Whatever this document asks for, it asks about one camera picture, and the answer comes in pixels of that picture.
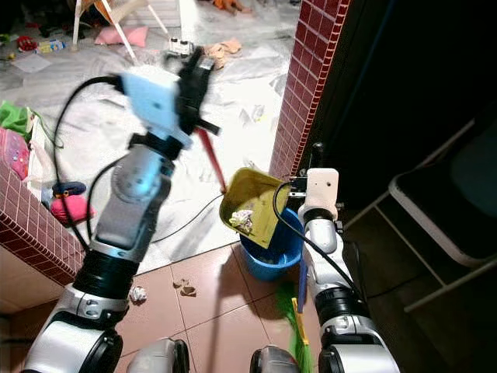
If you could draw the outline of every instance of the green broom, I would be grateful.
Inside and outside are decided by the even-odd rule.
[[[276,292],[276,307],[287,318],[294,331],[290,340],[290,353],[294,356],[301,373],[312,373],[314,367],[312,353],[305,336],[303,315],[297,312],[297,299],[294,294],[292,283],[281,284]]]

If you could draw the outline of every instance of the chair leg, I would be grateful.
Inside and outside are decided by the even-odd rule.
[[[133,59],[134,63],[138,63],[137,56],[134,54],[133,49],[131,48],[130,42],[127,41],[126,35],[124,35],[124,31],[121,28],[119,23],[114,23],[114,27],[116,27],[116,31],[123,40],[124,46],[126,47],[128,53],[130,54],[131,58]]]
[[[148,4],[148,10],[150,10],[150,13],[152,13],[152,15],[154,16],[154,18],[157,21],[158,25],[161,27],[162,31],[164,31],[165,35],[167,37],[170,37],[168,29],[165,28],[164,23],[162,23],[162,21],[161,21],[160,18],[158,18],[158,15],[155,12],[154,8],[152,8],[152,5]]]
[[[79,34],[79,17],[81,15],[81,1],[78,0],[76,2],[76,10],[75,10],[75,25],[72,31],[72,50],[78,50],[78,34]]]
[[[122,41],[124,43],[124,46],[127,49],[127,52],[130,54],[131,58],[133,59],[133,62],[135,64],[138,64],[137,56],[134,54],[133,49],[131,48],[130,42],[127,41],[127,38],[126,38],[126,35],[124,35],[123,29],[121,28],[121,26],[120,26],[120,24],[118,22],[114,22],[114,20],[113,20],[112,9],[110,8],[109,3],[107,2],[107,0],[102,0],[102,3],[103,3],[103,7],[109,13],[110,20],[112,21],[114,27],[116,27],[116,31],[119,34],[119,36],[121,37],[121,39],[122,39]]]

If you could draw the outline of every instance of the blue bucket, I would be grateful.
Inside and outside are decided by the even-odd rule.
[[[292,210],[285,208],[281,216],[292,227],[304,233],[297,214]],[[279,221],[267,249],[243,235],[240,235],[240,242],[248,271],[262,281],[276,280],[301,260],[302,239]]]

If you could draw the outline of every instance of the pink bag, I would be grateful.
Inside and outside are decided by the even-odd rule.
[[[75,195],[64,197],[66,205],[68,206],[69,214],[71,215],[74,223],[79,223],[86,220],[86,198]],[[65,214],[64,205],[62,204],[62,199],[57,198],[50,207],[52,215],[60,222],[62,225],[68,225],[69,219]],[[96,211],[93,207],[90,207],[90,216],[93,218]]]
[[[21,180],[28,176],[30,150],[23,136],[0,127],[0,159],[13,169]]]
[[[148,27],[123,27],[124,35],[131,45],[145,48]],[[104,27],[95,39],[95,44],[122,44],[123,39],[117,33],[116,27]]]

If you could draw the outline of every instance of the green cloth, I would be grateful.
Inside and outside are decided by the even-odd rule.
[[[8,130],[13,130],[24,137],[26,142],[31,140],[31,129],[26,129],[31,110],[27,107],[12,105],[4,101],[0,106],[0,126]]]

